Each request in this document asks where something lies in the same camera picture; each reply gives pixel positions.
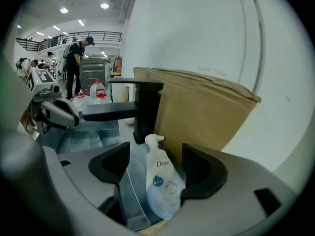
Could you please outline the white panel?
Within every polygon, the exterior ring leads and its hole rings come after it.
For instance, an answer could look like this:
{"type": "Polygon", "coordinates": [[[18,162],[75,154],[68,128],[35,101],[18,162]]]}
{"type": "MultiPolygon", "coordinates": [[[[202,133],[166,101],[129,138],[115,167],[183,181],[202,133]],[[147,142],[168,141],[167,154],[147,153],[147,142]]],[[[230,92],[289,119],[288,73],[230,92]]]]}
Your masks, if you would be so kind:
{"type": "Polygon", "coordinates": [[[112,89],[113,103],[121,103],[129,101],[129,86],[127,80],[121,76],[116,76],[110,79],[112,89]]]}

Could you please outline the white wall pipe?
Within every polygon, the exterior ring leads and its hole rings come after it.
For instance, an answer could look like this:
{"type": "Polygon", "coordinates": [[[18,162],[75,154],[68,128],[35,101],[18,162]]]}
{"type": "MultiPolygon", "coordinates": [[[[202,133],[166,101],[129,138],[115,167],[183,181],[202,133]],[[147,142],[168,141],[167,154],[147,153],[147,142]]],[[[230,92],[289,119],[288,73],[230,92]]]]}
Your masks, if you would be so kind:
{"type": "Polygon", "coordinates": [[[238,83],[257,94],[265,58],[265,29],[258,0],[241,0],[245,44],[238,83]]]}

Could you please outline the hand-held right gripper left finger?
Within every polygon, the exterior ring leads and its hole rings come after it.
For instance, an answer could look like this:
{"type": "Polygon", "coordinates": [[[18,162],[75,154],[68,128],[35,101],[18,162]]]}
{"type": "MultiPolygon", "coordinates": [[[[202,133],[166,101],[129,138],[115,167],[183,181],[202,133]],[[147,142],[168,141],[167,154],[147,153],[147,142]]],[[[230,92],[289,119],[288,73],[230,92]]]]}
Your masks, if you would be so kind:
{"type": "Polygon", "coordinates": [[[108,216],[114,206],[124,213],[119,183],[129,164],[129,142],[61,155],[44,146],[43,152],[74,236],[137,236],[108,216]]]}

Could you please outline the white pump bottle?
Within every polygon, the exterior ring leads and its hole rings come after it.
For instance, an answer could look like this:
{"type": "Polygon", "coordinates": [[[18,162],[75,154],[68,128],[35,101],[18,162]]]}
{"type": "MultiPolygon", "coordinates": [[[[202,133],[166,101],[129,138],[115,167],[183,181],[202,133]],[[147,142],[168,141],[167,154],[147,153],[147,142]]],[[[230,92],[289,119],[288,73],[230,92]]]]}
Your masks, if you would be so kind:
{"type": "Polygon", "coordinates": [[[181,192],[186,183],[180,177],[165,150],[158,147],[164,137],[149,134],[145,144],[146,155],[146,197],[152,212],[163,220],[170,220],[181,208],[181,192]]]}

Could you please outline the pile of clear water jugs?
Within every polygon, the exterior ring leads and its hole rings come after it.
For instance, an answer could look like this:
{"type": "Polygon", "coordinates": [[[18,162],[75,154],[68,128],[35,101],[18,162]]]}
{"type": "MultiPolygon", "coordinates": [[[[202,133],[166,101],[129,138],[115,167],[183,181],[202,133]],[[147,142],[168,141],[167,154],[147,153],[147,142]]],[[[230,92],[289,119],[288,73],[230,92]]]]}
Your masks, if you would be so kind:
{"type": "Polygon", "coordinates": [[[103,105],[112,102],[103,82],[105,81],[100,79],[92,80],[92,85],[89,89],[84,89],[75,95],[72,103],[79,112],[87,106],[103,105]]]}

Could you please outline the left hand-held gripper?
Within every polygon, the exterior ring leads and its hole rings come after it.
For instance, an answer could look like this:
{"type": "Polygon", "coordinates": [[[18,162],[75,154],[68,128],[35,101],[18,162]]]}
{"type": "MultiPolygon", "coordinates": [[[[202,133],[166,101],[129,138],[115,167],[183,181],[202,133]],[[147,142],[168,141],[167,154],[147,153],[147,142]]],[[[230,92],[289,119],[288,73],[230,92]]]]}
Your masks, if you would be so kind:
{"type": "Polygon", "coordinates": [[[28,116],[35,122],[37,132],[47,132],[54,124],[75,127],[79,124],[79,112],[68,100],[60,98],[59,83],[45,69],[33,68],[26,80],[33,98],[28,106],[28,116]]]}

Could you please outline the grey metal cabinet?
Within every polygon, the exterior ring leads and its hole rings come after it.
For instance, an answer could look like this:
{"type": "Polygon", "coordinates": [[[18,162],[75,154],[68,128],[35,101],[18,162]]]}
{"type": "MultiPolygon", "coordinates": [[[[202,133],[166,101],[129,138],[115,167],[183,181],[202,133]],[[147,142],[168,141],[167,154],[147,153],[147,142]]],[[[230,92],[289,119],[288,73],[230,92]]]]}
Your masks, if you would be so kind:
{"type": "Polygon", "coordinates": [[[111,63],[107,59],[85,59],[80,64],[80,83],[81,89],[90,90],[95,80],[101,80],[101,83],[108,88],[110,78],[111,63]]]}

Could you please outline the large brown cardboard sheet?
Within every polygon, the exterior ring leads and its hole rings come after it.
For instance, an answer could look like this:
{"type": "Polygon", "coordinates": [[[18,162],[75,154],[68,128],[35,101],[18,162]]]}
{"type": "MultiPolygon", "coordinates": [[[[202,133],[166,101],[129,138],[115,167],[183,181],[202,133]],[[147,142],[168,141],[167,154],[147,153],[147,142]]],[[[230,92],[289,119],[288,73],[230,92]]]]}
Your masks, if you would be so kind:
{"type": "Polygon", "coordinates": [[[178,162],[183,143],[222,150],[261,102],[238,83],[199,73],[135,67],[133,74],[163,83],[155,132],[178,162]]]}

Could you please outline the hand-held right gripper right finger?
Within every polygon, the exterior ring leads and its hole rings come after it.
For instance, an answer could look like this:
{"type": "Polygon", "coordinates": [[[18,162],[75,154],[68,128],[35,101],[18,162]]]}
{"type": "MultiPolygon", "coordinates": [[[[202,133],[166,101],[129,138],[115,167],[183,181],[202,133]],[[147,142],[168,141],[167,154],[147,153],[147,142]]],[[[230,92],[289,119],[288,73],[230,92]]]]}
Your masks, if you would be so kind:
{"type": "Polygon", "coordinates": [[[294,192],[252,160],[183,144],[186,188],[171,236],[256,235],[288,208],[294,192]]]}

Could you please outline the dark balcony railing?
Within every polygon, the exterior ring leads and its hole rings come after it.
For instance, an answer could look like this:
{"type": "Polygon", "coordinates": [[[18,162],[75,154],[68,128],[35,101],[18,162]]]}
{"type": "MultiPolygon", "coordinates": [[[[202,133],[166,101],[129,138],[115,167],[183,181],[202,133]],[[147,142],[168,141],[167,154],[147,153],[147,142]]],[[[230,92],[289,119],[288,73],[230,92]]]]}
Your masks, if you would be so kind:
{"type": "Polygon", "coordinates": [[[113,31],[82,31],[70,34],[63,34],[55,37],[47,36],[42,41],[34,41],[33,39],[16,38],[16,42],[27,51],[42,51],[51,47],[70,44],[75,41],[81,41],[87,37],[92,37],[96,44],[99,43],[120,43],[122,41],[122,32],[113,31]]]}

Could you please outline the black faucet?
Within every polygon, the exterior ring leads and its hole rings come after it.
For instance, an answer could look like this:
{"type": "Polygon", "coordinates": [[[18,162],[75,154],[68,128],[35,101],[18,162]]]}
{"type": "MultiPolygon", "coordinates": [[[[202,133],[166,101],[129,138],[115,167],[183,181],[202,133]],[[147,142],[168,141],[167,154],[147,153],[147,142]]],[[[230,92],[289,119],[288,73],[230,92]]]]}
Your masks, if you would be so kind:
{"type": "Polygon", "coordinates": [[[82,110],[86,121],[112,121],[134,118],[133,136],[137,144],[142,144],[145,137],[152,134],[158,114],[161,99],[160,91],[163,83],[149,79],[112,78],[111,84],[135,84],[135,101],[119,102],[102,105],[90,105],[82,110]]]}

